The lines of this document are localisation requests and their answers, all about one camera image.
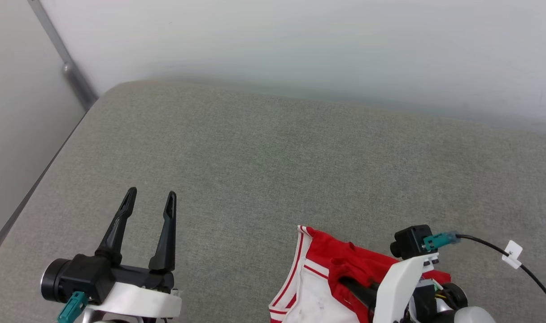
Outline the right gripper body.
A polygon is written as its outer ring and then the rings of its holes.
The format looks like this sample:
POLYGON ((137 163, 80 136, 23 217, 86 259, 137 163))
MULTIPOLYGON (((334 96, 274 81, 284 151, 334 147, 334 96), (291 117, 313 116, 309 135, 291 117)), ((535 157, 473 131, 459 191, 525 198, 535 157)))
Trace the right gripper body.
POLYGON ((410 321, 416 320, 416 301, 411 301, 422 274, 433 270, 432 261, 438 259, 437 253, 416 256, 392 265, 382 280, 376 296, 373 316, 374 323, 402 323, 406 310, 410 321))

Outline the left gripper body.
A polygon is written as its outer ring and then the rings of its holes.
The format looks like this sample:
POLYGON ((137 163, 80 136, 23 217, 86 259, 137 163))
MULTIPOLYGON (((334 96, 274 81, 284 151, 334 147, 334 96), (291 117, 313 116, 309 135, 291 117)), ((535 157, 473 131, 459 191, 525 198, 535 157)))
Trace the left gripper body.
POLYGON ((56 259, 41 278, 41 295, 63 303, 59 319, 174 319, 181 298, 172 272, 112 264, 107 259, 56 259))

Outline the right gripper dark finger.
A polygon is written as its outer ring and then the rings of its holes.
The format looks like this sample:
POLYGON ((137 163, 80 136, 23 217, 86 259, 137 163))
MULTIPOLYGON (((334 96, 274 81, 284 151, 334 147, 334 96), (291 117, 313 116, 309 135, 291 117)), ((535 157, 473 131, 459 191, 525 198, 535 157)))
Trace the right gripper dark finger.
POLYGON ((340 283, 351 291, 351 294, 369 310, 375 310, 379 284, 370 282, 367 287, 354 278, 340 278, 340 283))

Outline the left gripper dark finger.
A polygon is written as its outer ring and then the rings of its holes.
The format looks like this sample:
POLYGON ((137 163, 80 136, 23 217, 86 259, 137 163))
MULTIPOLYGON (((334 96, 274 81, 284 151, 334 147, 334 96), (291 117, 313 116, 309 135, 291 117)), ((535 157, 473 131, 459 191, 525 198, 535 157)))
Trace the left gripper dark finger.
POLYGON ((96 256, 106 258, 112 264, 120 264, 122 261, 121 247, 127 219, 132 215, 137 198, 137 188, 131 187, 123 198, 120 207, 115 213, 107 231, 95 251, 96 256))
POLYGON ((149 269, 154 272, 172 272, 175 269, 177 196, 168 194, 163 210, 163 227, 156 247, 156 252, 149 261, 149 269))

